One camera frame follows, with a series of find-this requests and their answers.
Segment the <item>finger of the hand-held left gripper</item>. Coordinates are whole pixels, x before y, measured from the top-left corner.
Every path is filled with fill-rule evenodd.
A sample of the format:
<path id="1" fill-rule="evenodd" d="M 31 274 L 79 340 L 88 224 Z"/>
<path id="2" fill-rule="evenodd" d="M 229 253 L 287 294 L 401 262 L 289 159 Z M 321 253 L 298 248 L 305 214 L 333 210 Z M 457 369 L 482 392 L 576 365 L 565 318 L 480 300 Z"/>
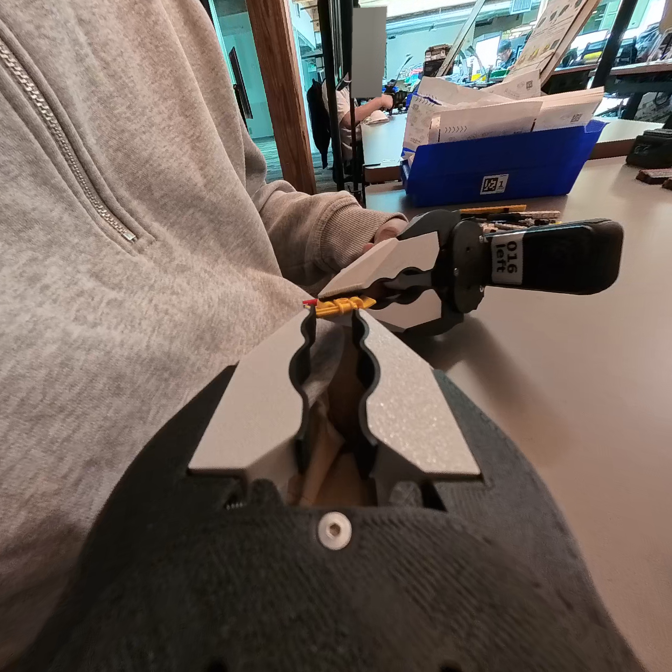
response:
<path id="1" fill-rule="evenodd" d="M 424 289 L 411 298 L 387 302 L 366 312 L 391 332 L 448 332 L 452 328 L 452 312 L 434 289 Z"/>
<path id="2" fill-rule="evenodd" d="M 374 245 L 342 269 L 318 295 L 320 300 L 356 296 L 379 281 L 393 281 L 402 272 L 430 272 L 440 252 L 437 232 Z"/>

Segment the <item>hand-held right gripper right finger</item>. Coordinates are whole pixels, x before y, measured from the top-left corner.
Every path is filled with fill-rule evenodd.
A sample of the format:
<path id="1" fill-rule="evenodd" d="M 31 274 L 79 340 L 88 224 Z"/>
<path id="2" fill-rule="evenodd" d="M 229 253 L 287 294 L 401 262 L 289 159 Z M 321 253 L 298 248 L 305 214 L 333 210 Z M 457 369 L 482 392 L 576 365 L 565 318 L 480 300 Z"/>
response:
<path id="1" fill-rule="evenodd" d="M 365 473 L 379 506 L 399 483 L 470 483 L 482 471 L 446 400 L 434 369 L 373 315 L 352 315 Z"/>

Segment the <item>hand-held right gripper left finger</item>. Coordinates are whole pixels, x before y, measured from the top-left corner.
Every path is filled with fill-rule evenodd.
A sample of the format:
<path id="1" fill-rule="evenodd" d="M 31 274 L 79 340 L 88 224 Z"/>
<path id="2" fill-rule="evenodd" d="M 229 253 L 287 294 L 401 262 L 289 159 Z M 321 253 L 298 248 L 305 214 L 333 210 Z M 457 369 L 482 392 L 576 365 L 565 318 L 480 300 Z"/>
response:
<path id="1" fill-rule="evenodd" d="M 270 481 L 286 503 L 300 499 L 308 445 L 310 350 L 316 311 L 300 310 L 237 364 L 189 461 L 195 476 Z"/>

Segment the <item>person's left forearm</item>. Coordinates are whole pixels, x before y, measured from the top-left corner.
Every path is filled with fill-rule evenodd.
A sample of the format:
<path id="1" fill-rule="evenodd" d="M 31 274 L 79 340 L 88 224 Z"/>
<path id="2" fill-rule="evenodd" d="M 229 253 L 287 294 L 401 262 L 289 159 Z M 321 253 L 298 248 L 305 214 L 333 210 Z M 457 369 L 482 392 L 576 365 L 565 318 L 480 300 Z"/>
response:
<path id="1" fill-rule="evenodd" d="M 346 191 L 311 196 L 285 181 L 262 184 L 253 202 L 283 277 L 309 291 L 355 262 L 378 227 L 399 215 L 363 208 Z"/>

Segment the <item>pile of loose lego pieces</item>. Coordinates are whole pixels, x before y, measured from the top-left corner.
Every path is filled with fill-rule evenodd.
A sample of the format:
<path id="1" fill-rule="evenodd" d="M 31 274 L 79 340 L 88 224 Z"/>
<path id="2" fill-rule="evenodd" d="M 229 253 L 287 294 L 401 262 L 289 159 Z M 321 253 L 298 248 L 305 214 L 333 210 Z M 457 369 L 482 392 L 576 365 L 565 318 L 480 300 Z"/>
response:
<path id="1" fill-rule="evenodd" d="M 476 221 L 485 234 L 525 231 L 561 223 L 559 211 L 533 211 L 525 205 L 462 208 L 458 213 L 462 220 Z"/>

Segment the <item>lego instruction booklet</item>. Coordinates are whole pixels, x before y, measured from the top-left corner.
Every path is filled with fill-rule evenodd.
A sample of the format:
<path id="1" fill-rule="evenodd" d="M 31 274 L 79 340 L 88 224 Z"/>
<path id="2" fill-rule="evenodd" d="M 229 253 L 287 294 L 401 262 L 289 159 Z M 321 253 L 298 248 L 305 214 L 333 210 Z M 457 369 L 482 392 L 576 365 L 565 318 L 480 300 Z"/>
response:
<path id="1" fill-rule="evenodd" d="M 548 1 L 505 80 L 538 71 L 545 84 L 599 3 Z"/>

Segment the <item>person's left hand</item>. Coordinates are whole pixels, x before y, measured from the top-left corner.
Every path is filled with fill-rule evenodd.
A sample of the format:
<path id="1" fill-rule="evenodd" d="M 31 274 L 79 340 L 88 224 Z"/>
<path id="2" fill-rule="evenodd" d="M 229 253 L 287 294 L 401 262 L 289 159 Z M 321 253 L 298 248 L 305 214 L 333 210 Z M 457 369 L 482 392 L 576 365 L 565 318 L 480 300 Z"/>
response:
<path id="1" fill-rule="evenodd" d="M 365 244 L 362 252 L 365 253 L 375 245 L 385 240 L 396 238 L 408 226 L 408 220 L 403 215 L 396 215 L 383 222 L 375 231 L 372 239 Z"/>

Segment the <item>blue plastic bin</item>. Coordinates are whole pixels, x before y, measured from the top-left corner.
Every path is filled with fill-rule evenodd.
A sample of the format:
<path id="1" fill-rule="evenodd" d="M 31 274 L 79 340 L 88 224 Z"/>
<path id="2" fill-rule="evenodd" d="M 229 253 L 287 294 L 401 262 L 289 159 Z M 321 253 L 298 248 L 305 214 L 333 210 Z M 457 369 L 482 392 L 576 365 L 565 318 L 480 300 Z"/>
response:
<path id="1" fill-rule="evenodd" d="M 417 208 L 564 196 L 608 122 L 422 145 L 400 164 Z"/>

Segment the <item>black charger dock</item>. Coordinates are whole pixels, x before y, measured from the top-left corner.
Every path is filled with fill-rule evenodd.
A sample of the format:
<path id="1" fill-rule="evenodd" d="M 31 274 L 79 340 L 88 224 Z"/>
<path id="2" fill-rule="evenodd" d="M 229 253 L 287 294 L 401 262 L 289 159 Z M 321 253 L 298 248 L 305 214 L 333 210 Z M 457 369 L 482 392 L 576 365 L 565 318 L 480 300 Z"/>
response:
<path id="1" fill-rule="evenodd" d="M 639 169 L 670 169 L 671 129 L 647 130 L 637 136 L 626 164 Z"/>

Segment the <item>grey zip hoodie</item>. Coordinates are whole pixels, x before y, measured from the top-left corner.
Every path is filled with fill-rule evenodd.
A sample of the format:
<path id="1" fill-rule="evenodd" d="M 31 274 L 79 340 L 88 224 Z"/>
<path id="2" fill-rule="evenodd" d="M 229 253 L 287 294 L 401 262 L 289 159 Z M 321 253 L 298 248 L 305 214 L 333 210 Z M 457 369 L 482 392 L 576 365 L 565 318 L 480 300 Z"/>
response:
<path id="1" fill-rule="evenodd" d="M 197 1 L 1 2 L 1 670 L 123 471 L 299 307 Z"/>

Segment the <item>dark hanging jacket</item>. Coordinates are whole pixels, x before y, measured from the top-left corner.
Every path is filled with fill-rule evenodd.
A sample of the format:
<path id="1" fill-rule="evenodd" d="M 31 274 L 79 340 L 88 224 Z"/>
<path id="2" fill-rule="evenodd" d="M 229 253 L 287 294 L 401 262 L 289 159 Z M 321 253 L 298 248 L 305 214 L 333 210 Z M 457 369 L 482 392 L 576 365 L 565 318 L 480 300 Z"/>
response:
<path id="1" fill-rule="evenodd" d="M 329 149 L 331 146 L 331 122 L 328 110 L 324 106 L 322 83 L 313 79 L 307 89 L 307 106 L 313 141 L 321 157 L 322 169 L 329 167 Z"/>

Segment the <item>black tripod stand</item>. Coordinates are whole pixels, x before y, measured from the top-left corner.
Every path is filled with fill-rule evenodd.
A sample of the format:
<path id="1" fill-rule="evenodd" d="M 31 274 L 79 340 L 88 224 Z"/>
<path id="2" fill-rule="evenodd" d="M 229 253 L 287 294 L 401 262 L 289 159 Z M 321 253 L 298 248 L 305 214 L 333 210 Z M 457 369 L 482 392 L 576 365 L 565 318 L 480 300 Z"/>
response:
<path id="1" fill-rule="evenodd" d="M 355 99 L 351 94 L 351 68 L 354 10 L 358 1 L 318 1 L 318 21 L 327 87 L 327 112 L 331 135 L 332 173 L 338 190 L 347 190 L 365 206 L 365 182 L 362 141 L 357 139 Z M 343 158 L 343 138 L 338 120 L 337 91 L 348 90 L 351 127 L 351 159 Z"/>

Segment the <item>wooden door frame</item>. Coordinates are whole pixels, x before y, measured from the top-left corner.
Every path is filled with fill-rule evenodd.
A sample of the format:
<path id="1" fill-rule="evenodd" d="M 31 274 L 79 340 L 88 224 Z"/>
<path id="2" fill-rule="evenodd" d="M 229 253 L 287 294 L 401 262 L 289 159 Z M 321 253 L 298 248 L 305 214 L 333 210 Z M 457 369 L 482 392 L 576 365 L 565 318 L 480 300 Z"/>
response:
<path id="1" fill-rule="evenodd" d="M 288 1 L 246 1 L 285 181 L 316 193 L 303 88 Z"/>

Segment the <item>black post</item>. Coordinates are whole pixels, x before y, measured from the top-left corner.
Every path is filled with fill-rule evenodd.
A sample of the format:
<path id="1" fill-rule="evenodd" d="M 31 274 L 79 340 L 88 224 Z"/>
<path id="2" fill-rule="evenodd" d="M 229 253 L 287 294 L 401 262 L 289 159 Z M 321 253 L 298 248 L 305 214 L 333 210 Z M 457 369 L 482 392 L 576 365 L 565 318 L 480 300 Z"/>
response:
<path id="1" fill-rule="evenodd" d="M 603 88 L 609 73 L 614 67 L 623 35 L 628 29 L 638 1 L 621 1 L 616 18 L 611 27 L 608 41 L 602 52 L 600 62 L 592 78 L 591 88 Z"/>

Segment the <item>black wall monitor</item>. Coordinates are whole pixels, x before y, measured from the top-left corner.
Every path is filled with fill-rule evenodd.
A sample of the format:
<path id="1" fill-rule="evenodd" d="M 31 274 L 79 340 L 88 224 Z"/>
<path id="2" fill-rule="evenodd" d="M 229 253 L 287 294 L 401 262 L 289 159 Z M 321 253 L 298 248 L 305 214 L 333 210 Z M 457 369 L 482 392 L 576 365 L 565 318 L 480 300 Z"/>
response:
<path id="1" fill-rule="evenodd" d="M 233 89 L 239 106 L 239 111 L 243 120 L 247 122 L 248 120 L 253 119 L 253 112 L 235 47 L 232 47 L 229 51 L 229 62 L 231 64 Z"/>

